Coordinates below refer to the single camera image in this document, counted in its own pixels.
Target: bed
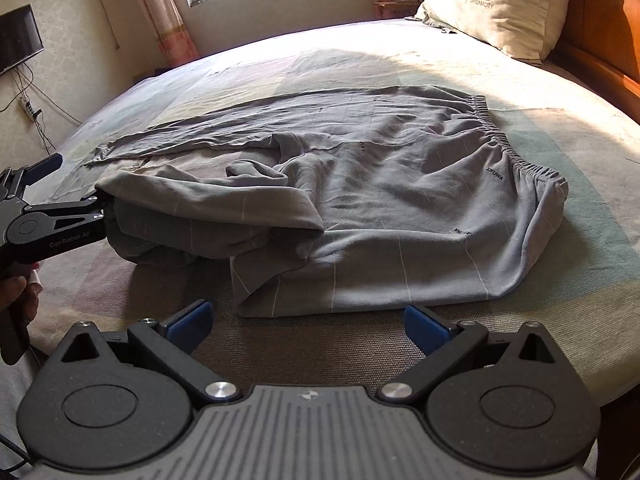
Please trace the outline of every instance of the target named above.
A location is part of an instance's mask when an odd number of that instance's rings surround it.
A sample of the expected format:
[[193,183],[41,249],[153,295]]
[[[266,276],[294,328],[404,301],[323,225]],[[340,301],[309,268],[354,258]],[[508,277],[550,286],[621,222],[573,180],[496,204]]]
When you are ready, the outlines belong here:
[[[98,179],[122,169],[171,164],[196,176],[216,176],[239,155],[200,149],[87,163],[97,146],[127,134],[255,100],[428,85],[482,94],[493,122],[517,152],[560,171],[570,195],[564,221],[515,291],[436,310],[493,330],[540,320],[596,401],[605,404],[640,379],[640,126],[634,121],[640,120],[640,0],[622,0],[615,9],[624,16],[626,40],[635,49],[633,58],[626,50],[622,62],[618,50],[586,41],[586,31],[605,19],[585,10],[592,3],[571,0],[555,62],[541,68],[464,34],[442,34],[406,20],[310,30],[199,60],[139,83],[90,118],[62,146],[63,167],[33,186],[27,200],[76,200]],[[46,289],[30,333],[45,352],[76,320],[121,330],[207,298],[216,305],[217,319],[194,355],[243,388],[257,382],[376,388],[421,358],[404,334],[400,310],[238,316],[228,260],[199,260],[174,270],[136,266],[103,241],[47,260],[41,278]]]

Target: beige pillowcase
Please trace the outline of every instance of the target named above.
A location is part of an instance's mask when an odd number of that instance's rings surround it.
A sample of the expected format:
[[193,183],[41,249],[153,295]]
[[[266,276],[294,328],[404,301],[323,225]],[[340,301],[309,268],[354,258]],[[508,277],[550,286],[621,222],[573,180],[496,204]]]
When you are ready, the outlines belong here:
[[424,0],[420,20],[448,23],[499,48],[540,64],[556,46],[569,0]]

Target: blue gripper pad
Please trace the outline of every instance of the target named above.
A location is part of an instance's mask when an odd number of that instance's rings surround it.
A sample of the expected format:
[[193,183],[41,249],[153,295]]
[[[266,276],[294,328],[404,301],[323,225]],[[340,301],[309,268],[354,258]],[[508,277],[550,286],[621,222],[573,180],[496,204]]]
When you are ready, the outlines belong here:
[[209,301],[181,317],[166,329],[165,338],[180,350],[191,354],[213,328],[214,313]]
[[436,351],[452,339],[447,328],[411,305],[404,310],[404,331],[425,355]]

